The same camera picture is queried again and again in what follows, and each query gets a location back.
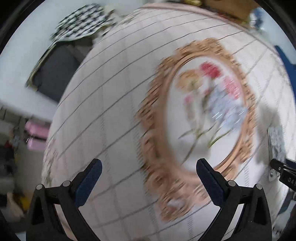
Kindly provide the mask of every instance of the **black and white checkered fabric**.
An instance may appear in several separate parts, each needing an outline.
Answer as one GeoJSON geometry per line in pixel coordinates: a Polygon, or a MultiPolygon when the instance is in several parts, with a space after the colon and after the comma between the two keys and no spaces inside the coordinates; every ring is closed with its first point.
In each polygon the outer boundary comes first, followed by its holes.
{"type": "Polygon", "coordinates": [[[98,30],[102,30],[104,35],[115,24],[116,21],[110,12],[105,13],[103,7],[92,3],[78,8],[61,20],[51,39],[53,44],[60,41],[73,41],[90,36],[98,30]]]}

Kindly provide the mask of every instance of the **red flower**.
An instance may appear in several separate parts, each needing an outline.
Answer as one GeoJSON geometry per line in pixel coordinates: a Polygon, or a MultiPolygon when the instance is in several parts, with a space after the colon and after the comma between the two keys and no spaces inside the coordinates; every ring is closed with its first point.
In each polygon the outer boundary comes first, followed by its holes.
{"type": "Polygon", "coordinates": [[[200,68],[203,73],[209,76],[212,80],[221,76],[221,69],[213,63],[209,63],[206,61],[200,65],[200,68]]]}
{"type": "Polygon", "coordinates": [[[232,79],[230,79],[229,76],[226,76],[223,79],[223,82],[224,82],[226,92],[229,95],[233,96],[235,99],[238,99],[241,95],[241,91],[240,91],[238,84],[235,81],[233,81],[232,79]]]}

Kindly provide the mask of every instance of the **pink bag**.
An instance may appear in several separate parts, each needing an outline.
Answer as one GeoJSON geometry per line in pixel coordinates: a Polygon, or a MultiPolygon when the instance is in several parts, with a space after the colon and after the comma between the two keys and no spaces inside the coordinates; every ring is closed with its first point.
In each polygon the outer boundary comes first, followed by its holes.
{"type": "Polygon", "coordinates": [[[45,141],[43,140],[38,140],[35,138],[30,137],[27,140],[27,149],[28,150],[33,150],[33,151],[44,151],[45,149],[45,141]]]}
{"type": "Polygon", "coordinates": [[[31,136],[39,137],[45,140],[48,137],[49,127],[37,124],[32,120],[27,121],[25,125],[25,129],[28,132],[28,134],[31,136]]]}

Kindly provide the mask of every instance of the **gold frame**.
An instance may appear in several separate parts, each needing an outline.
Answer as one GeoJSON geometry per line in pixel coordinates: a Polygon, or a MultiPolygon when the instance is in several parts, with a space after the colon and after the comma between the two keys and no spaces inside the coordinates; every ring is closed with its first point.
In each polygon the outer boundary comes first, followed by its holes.
{"type": "Polygon", "coordinates": [[[138,111],[138,117],[146,130],[141,139],[141,151],[145,161],[143,170],[147,172],[146,186],[151,193],[159,196],[158,205],[164,221],[182,217],[195,204],[210,200],[197,174],[188,171],[175,160],[167,143],[164,126],[164,109],[170,84],[178,70],[198,56],[216,58],[234,72],[241,83],[244,104],[248,108],[233,150],[214,169],[226,179],[234,179],[238,165],[245,162],[251,154],[255,127],[255,96],[247,84],[240,64],[214,38],[193,41],[177,49],[174,55],[164,59],[158,66],[157,76],[150,83],[151,88],[138,111]],[[180,205],[171,205],[171,200],[179,202],[180,205]]]}

